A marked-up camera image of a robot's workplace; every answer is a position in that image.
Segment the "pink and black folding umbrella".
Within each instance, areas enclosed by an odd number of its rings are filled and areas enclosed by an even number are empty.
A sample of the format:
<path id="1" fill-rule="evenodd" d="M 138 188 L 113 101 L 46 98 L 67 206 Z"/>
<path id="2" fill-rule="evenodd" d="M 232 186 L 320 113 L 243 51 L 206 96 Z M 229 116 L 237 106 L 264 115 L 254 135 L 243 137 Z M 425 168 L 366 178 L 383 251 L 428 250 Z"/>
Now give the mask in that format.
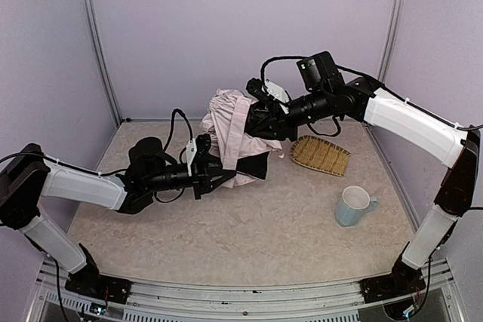
<path id="1" fill-rule="evenodd" d="M 245 133 L 250 106 L 255 101 L 240 90 L 217 90 L 208 104 L 208 113 L 200 127 L 211 136 L 210 153 L 220 158 L 225 170 L 234 170 L 236 162 L 251 156 L 275 152 L 285 157 L 278 140 L 264 140 Z"/>

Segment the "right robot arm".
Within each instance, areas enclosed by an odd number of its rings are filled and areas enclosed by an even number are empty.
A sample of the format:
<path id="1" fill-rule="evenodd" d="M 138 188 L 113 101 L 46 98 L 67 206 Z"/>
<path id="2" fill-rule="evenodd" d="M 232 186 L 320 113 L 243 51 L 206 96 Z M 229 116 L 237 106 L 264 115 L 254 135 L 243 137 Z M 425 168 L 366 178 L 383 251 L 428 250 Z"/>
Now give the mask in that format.
<path id="1" fill-rule="evenodd" d="M 382 82 L 362 72 L 345 82 L 345 67 L 327 51 L 293 58 L 306 95 L 292 99 L 283 87 L 266 79 L 248 81 L 246 90 L 256 99 L 250 107 L 245 132 L 267 140 L 297 138 L 298 128 L 323 118 L 339 123 L 350 117 L 380 127 L 428 152 L 447 167 L 447 173 L 414 238 L 405 246 L 392 270 L 365 278 L 360 285 L 367 302 L 403 296 L 429 284 L 421 268 L 451 236 L 457 220 L 471 209 L 478 176 L 479 126 L 451 123 L 405 99 Z"/>

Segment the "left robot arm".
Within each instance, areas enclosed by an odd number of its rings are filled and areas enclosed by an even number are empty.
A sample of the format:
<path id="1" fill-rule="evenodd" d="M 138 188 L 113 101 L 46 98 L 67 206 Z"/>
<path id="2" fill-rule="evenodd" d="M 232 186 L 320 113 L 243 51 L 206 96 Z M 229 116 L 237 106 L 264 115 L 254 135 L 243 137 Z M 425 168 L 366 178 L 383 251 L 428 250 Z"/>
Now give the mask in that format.
<path id="1" fill-rule="evenodd" d="M 87 249 L 72 242 L 41 210 L 39 199 L 65 198 L 130 215 L 152 204 L 158 192 L 191 188 L 200 199 L 236 175 L 223 169 L 210 148 L 209 135 L 191 136 L 186 162 L 181 162 L 165 151 L 160 139 L 149 136 L 129 150 L 126 169 L 99 173 L 53 159 L 30 143 L 3 159 L 1 223 L 23 233 L 63 266 L 70 275 L 68 290 L 96 297 L 113 293 L 114 279 L 99 272 Z"/>

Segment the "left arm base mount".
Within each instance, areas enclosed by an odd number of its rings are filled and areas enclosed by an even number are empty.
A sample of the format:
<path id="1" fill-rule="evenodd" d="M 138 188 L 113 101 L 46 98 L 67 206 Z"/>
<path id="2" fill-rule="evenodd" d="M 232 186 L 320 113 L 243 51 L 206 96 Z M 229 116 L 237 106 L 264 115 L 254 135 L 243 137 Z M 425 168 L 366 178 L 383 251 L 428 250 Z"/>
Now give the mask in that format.
<path id="1" fill-rule="evenodd" d="M 103 274 L 71 274 L 65 284 L 66 290 L 79 295 L 125 305 L 131 291 L 132 282 Z"/>

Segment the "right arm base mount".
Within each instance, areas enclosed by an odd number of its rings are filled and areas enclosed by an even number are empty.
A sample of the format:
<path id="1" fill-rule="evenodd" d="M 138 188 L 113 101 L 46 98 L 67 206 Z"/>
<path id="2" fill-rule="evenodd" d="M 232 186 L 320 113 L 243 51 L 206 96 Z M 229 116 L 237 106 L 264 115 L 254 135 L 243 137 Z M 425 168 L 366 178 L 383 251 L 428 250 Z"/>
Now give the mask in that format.
<path id="1" fill-rule="evenodd" d="M 365 303 L 393 299 L 426 288 L 426 282 L 422 277 L 416 276 L 412 281 L 408 281 L 404 277 L 394 277 L 391 274 L 362 279 L 359 285 Z"/>

